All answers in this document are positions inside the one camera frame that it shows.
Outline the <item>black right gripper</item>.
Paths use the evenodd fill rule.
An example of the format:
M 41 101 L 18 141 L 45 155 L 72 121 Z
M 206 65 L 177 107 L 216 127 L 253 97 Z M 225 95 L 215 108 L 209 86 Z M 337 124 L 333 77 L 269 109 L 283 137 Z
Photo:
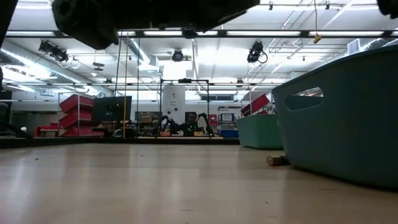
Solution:
M 398 18 L 398 0 L 377 0 L 378 8 L 384 16 Z

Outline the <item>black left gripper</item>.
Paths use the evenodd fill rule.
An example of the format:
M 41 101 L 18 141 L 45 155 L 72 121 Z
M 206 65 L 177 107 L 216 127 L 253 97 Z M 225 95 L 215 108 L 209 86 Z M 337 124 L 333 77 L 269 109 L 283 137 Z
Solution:
M 245 14 L 260 0 L 53 0 L 59 31 L 102 50 L 118 31 L 194 27 L 207 32 Z

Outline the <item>dark blue-teal plastic bin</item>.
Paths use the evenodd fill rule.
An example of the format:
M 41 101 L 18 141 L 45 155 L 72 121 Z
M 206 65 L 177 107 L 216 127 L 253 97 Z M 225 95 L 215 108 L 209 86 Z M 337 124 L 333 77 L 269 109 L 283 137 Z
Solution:
M 398 45 L 339 58 L 272 94 L 293 166 L 398 190 Z

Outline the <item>light teal plastic bin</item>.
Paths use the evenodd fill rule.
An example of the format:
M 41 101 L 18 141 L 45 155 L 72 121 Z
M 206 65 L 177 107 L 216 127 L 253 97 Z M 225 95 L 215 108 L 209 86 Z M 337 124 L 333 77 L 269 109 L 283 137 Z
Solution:
M 237 120 L 240 145 L 263 150 L 283 149 L 276 114 L 254 114 Z

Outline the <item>black copper-top battery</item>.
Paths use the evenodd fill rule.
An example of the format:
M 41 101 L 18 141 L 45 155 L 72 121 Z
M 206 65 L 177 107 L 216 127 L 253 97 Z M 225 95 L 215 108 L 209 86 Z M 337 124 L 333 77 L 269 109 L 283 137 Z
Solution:
M 288 166 L 289 160 L 286 156 L 268 156 L 266 162 L 269 166 Z

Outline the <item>yellow hanging connector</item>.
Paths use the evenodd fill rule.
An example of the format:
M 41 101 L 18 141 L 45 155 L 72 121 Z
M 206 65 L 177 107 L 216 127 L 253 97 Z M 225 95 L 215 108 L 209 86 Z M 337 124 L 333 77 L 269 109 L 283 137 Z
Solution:
M 314 44 L 317 44 L 321 39 L 321 35 L 318 33 L 318 10 L 317 10 L 317 0 L 313 0 L 314 11 L 315 11 L 315 37 Z

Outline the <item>white column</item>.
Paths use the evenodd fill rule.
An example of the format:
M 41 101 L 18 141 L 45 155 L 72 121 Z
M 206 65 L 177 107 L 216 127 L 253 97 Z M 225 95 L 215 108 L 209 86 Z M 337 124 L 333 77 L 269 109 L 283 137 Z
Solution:
M 185 87 L 168 85 L 162 91 L 162 114 L 177 124 L 185 122 Z

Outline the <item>black monitor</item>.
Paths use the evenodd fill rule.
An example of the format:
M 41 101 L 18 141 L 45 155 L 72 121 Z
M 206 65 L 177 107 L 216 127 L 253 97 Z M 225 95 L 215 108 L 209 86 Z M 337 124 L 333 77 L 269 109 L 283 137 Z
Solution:
M 95 98 L 93 100 L 92 122 L 128 121 L 131 117 L 131 96 Z

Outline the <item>black overhead rig beam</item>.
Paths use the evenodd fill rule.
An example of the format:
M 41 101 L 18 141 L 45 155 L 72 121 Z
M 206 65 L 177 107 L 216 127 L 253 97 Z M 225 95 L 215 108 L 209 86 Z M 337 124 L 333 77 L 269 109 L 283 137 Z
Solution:
M 200 32 L 198 38 L 276 38 L 276 39 L 308 39 L 320 35 L 326 39 L 376 39 L 398 38 L 398 30 L 210 30 Z M 181 30 L 134 30 L 121 31 L 122 37 L 138 38 L 180 38 Z M 58 30 L 11 30 L 6 33 L 7 38 L 54 38 L 69 39 L 70 36 Z

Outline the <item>red storage bin rack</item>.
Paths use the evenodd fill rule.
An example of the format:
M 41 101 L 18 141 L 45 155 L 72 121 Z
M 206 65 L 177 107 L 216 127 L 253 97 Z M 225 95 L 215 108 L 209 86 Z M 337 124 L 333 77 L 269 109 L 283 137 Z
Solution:
M 92 121 L 94 99 L 74 94 L 59 104 L 63 116 L 57 123 L 49 126 L 37 126 L 34 136 L 45 138 L 47 133 L 54 133 L 55 137 L 94 137 L 104 136 L 103 131 L 94 131 L 98 124 Z
M 252 114 L 268 114 L 270 103 L 266 95 L 260 95 L 241 109 L 241 115 L 245 117 Z

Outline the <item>person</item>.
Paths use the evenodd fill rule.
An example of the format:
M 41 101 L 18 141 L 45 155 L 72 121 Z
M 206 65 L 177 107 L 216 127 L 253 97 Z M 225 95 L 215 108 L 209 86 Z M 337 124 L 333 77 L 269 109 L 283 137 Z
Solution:
M 197 123 L 196 112 L 189 113 L 187 122 L 180 125 L 180 130 L 183 131 L 184 137 L 194 137 L 195 133 L 203 134 L 203 128 L 200 128 Z

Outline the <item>silver ventilation duct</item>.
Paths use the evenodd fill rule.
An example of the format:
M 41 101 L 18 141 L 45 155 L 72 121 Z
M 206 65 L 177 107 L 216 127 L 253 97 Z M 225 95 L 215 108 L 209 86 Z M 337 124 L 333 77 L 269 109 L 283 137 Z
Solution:
M 57 63 L 50 61 L 45 55 L 36 55 L 31 51 L 23 49 L 21 46 L 12 42 L 4 41 L 1 52 L 21 62 L 19 67 L 22 71 L 39 81 L 45 83 L 76 83 L 78 86 L 85 85 L 90 89 L 94 96 L 113 96 L 113 91 L 103 86 L 92 84 L 87 78 L 80 76 L 66 68 L 62 68 Z

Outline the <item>black aluminium table frame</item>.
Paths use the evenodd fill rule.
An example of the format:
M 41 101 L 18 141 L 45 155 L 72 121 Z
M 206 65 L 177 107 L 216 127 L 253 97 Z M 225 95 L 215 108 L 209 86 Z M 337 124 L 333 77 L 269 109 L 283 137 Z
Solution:
M 20 147 L 62 146 L 69 144 L 193 144 L 193 145 L 240 145 L 236 138 L 206 137 L 139 137 L 139 138 L 8 138 L 0 139 L 0 149 Z

